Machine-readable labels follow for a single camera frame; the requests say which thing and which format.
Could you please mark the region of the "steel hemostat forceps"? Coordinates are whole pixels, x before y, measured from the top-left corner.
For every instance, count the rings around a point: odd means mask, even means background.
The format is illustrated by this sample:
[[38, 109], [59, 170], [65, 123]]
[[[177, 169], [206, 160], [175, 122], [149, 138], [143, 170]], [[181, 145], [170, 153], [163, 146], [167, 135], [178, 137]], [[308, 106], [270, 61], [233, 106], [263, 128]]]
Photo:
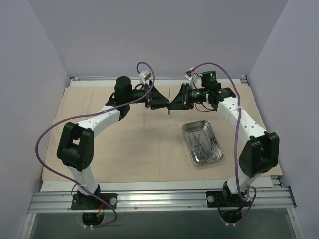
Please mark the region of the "steel hemostat forceps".
[[207, 156], [205, 154], [205, 149], [207, 147], [207, 144], [205, 142], [200, 141], [200, 135], [195, 136], [193, 135], [195, 140], [195, 146], [194, 146], [194, 152], [195, 157], [198, 162], [202, 162], [207, 160]]

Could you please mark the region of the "metal instrument tray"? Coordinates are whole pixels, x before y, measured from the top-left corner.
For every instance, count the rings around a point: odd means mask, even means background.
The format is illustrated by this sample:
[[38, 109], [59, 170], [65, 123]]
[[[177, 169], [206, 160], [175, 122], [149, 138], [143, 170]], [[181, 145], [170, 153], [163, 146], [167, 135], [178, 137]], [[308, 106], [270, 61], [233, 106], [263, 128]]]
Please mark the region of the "metal instrument tray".
[[182, 135], [195, 167], [203, 167], [219, 163], [223, 160], [223, 152], [206, 120], [186, 123], [182, 126]]

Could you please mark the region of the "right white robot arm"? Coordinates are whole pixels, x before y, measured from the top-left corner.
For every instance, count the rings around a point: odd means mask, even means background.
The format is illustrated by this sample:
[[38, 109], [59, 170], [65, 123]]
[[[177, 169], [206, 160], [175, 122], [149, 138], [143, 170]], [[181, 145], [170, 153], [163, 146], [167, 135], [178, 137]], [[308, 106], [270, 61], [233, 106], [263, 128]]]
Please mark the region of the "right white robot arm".
[[244, 148], [238, 153], [234, 143], [235, 174], [224, 183], [221, 199], [226, 205], [234, 205], [239, 198], [247, 201], [251, 184], [261, 175], [278, 165], [280, 139], [269, 133], [252, 119], [241, 105], [236, 86], [223, 88], [215, 71], [201, 74], [201, 88], [193, 82], [194, 70], [186, 72], [188, 83], [182, 84], [178, 95], [168, 105], [169, 110], [190, 110], [196, 103], [208, 103], [235, 128], [235, 140], [241, 139]]

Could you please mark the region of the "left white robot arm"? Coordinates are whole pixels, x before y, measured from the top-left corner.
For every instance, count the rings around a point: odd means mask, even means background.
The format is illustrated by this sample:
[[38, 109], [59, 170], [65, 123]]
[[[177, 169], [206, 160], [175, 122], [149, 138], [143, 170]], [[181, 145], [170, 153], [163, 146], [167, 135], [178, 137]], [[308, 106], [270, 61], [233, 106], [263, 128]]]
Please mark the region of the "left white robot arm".
[[143, 103], [151, 110], [166, 108], [169, 99], [161, 94], [149, 79], [141, 80], [135, 87], [129, 77], [116, 79], [114, 91], [97, 115], [79, 123], [67, 123], [62, 131], [57, 157], [69, 168], [77, 184], [78, 194], [89, 209], [100, 205], [100, 187], [96, 182], [91, 162], [94, 157], [95, 137], [110, 125], [122, 120], [130, 104]]

